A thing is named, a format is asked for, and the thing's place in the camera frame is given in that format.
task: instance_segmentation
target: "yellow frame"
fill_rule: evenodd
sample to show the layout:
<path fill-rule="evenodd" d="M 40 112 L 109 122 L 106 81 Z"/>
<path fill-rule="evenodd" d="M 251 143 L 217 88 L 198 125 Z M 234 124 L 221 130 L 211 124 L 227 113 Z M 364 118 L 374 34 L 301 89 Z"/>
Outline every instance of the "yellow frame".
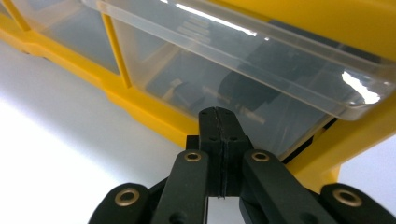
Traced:
<path fill-rule="evenodd" d="M 4 0 L 3 4 L 13 20 L 0 14 L 0 39 L 16 49 L 45 57 L 102 89 L 112 102 L 127 110 L 136 120 L 181 147 L 185 146 L 186 135 L 198 134 L 194 118 L 178 113 L 134 87 L 107 15 L 102 15 L 102 19 L 120 76 L 31 30 L 11 1 Z M 319 191 L 323 184 L 336 181 L 340 164 L 395 133 L 396 93 L 360 120 L 338 120 L 287 167 L 303 185 Z"/>

